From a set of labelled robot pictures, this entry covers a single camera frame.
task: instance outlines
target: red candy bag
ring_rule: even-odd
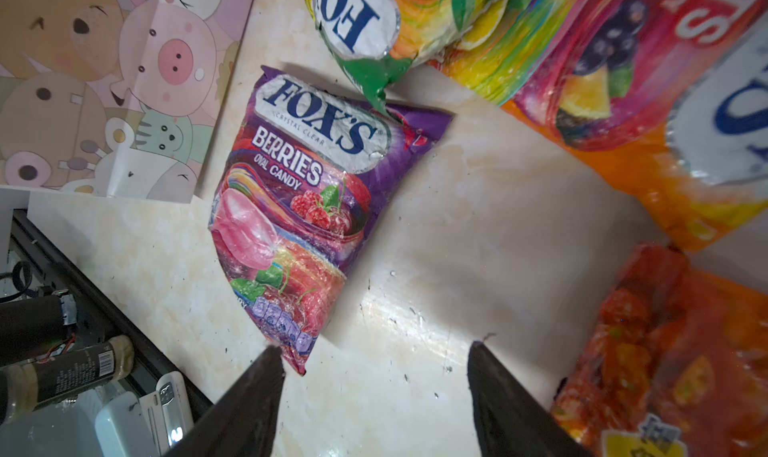
[[[262,69],[209,229],[243,308],[303,375],[379,213],[452,117],[388,104],[396,122],[366,102]]]
[[[768,436],[768,296],[652,245],[622,274],[558,424],[603,457],[762,455],[749,452]]]

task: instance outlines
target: cartoon pig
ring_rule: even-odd
[[[0,0],[0,22],[0,64],[15,78],[38,73],[30,58],[85,81],[117,68],[117,0]]]
[[[122,106],[130,90],[143,104],[170,116],[192,114],[214,81],[216,47],[208,26],[189,10],[149,0],[125,19],[120,71],[110,86]]]
[[[0,110],[0,181],[59,187],[82,179],[98,158],[80,145],[103,146],[106,121],[98,96],[78,78],[44,72],[23,81]]]
[[[183,203],[191,200],[197,177],[188,166],[164,155],[131,148],[134,131],[118,117],[107,121],[104,134],[112,150],[110,154],[96,144],[82,144],[84,151],[101,157],[98,164],[89,166],[94,178],[70,182],[62,187],[62,192]]]

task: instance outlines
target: fox's berries candy bag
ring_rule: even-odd
[[[637,196],[695,251],[768,206],[766,8],[500,0],[432,64]]]
[[[303,374],[379,213],[451,116],[395,104],[379,114],[262,69],[209,229],[240,303]]]
[[[640,245],[552,416],[602,457],[765,455],[768,296]]]
[[[468,29],[494,0],[305,0],[322,39],[379,112],[384,87]]]

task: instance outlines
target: white device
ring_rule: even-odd
[[[155,457],[159,455],[141,418],[136,394],[120,394],[96,414],[94,430],[101,452],[110,457]]]
[[[155,448],[161,454],[192,430],[192,411],[184,376],[180,372],[160,377],[155,392],[141,397],[139,404]]]

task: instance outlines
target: purple candy bag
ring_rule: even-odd
[[[208,227],[240,303],[303,375],[379,213],[452,116],[388,104],[399,123],[262,70]]]

